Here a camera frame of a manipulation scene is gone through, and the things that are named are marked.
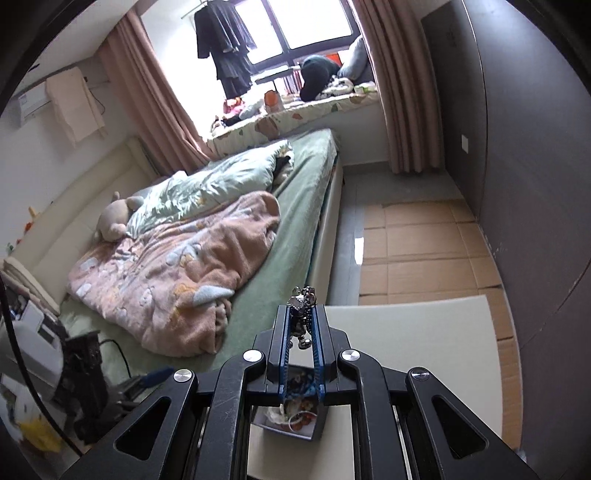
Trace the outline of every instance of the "floor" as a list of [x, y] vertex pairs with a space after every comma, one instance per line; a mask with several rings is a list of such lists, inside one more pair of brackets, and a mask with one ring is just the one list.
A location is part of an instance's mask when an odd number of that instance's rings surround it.
[[497, 337], [503, 439], [518, 448], [521, 377], [511, 314], [490, 252], [453, 180], [447, 173], [395, 176], [385, 164], [345, 169], [328, 304], [478, 294], [487, 295]]

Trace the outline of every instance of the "cushion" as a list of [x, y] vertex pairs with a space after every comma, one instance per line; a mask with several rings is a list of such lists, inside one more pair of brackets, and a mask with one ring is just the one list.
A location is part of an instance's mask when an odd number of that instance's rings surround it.
[[33, 295], [42, 300], [54, 315], [59, 316], [60, 306], [41, 286], [37, 279], [16, 258], [6, 257], [4, 259], [4, 271], [18, 283], [29, 289]]
[[[371, 72], [368, 51], [365, 48], [365, 40], [361, 35], [349, 47], [349, 54], [349, 59], [343, 64], [337, 76], [348, 78], [355, 85], [373, 80], [374, 75]], [[368, 77], [367, 68], [369, 68], [371, 78], [361, 80], [362, 75]]]

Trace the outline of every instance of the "power cord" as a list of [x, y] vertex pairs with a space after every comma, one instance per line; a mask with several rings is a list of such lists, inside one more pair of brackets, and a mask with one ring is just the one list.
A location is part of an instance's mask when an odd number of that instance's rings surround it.
[[129, 369], [129, 363], [127, 363], [127, 359], [125, 358], [125, 355], [123, 354], [123, 350], [121, 349], [119, 344], [117, 342], [115, 342], [112, 338], [107, 338], [107, 340], [103, 340], [103, 341], [99, 342], [99, 346], [104, 345], [105, 343], [108, 343], [108, 342], [113, 342], [115, 344], [115, 346], [119, 349], [119, 353], [121, 354], [121, 357], [123, 358], [123, 361], [125, 362], [125, 368], [127, 369], [127, 374], [131, 378], [131, 370]]
[[14, 355], [14, 359], [17, 361], [18, 369], [21, 371], [22, 379], [25, 381], [25, 385], [29, 389], [33, 400], [35, 401], [41, 413], [47, 419], [49, 425], [56, 431], [56, 433], [61, 437], [61, 439], [66, 443], [68, 447], [74, 450], [74, 453], [81, 457], [82, 451], [76, 446], [74, 442], [72, 442], [71, 438], [69, 438], [64, 431], [60, 428], [60, 426], [56, 423], [53, 419], [51, 414], [47, 411], [47, 407], [39, 398], [37, 394], [37, 390], [35, 390], [35, 386], [33, 385], [33, 381], [31, 380], [31, 376], [27, 370], [27, 366], [25, 365], [25, 361], [22, 358], [21, 348], [18, 346], [17, 335], [14, 332], [14, 326], [12, 325], [12, 316], [10, 315], [10, 308], [8, 307], [8, 297], [6, 295], [6, 288], [4, 286], [4, 281], [2, 280], [2, 276], [0, 275], [0, 308], [2, 312], [2, 316], [4, 317], [4, 325], [6, 326], [6, 332], [8, 334], [8, 341], [10, 342], [10, 347], [12, 348], [12, 354]]
[[101, 115], [103, 115], [107, 111], [107, 108], [100, 102], [100, 100], [96, 97], [96, 95], [92, 92], [91, 89], [88, 89], [88, 91], [94, 97], [94, 99], [98, 102], [98, 104], [103, 108], [103, 111], [100, 113]]

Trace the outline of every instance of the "gray wall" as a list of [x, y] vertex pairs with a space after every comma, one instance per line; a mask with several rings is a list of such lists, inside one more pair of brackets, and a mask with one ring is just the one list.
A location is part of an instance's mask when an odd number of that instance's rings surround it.
[[423, 26], [446, 166], [479, 217], [515, 320], [522, 448], [542, 478], [578, 478], [591, 451], [591, 96], [505, 0], [452, 0]]

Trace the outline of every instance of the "window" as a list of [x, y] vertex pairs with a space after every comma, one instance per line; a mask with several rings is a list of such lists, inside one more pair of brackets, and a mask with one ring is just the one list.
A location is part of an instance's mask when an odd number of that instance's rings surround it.
[[255, 40], [257, 49], [248, 57], [259, 73], [343, 50], [360, 35], [347, 0], [230, 1]]
[[257, 46], [256, 50], [248, 54], [251, 62], [256, 64], [283, 53], [261, 0], [245, 0], [236, 5], [236, 11], [244, 20]]
[[340, 0], [269, 0], [269, 3], [290, 48], [353, 33]]

